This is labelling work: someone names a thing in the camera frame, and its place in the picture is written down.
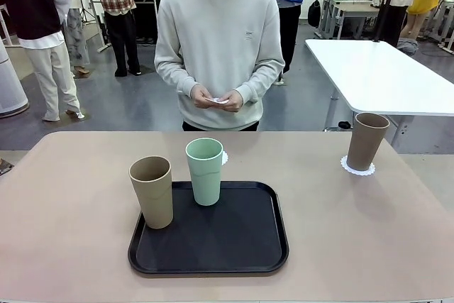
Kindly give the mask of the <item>person's right hand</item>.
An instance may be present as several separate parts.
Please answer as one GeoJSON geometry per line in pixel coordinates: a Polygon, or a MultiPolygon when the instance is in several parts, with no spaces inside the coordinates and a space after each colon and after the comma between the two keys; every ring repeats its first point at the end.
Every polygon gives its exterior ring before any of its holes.
{"type": "Polygon", "coordinates": [[[190,97],[196,108],[207,109],[215,105],[212,102],[212,96],[202,84],[196,84],[192,87],[190,97]]]}

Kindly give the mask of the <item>person's left hand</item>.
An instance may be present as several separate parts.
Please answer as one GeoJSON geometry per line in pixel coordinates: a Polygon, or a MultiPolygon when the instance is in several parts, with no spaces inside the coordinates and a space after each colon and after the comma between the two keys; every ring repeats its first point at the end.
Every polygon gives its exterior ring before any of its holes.
{"type": "Polygon", "coordinates": [[[239,112],[243,106],[243,97],[237,90],[231,90],[219,99],[218,108],[227,112],[239,112]]]}

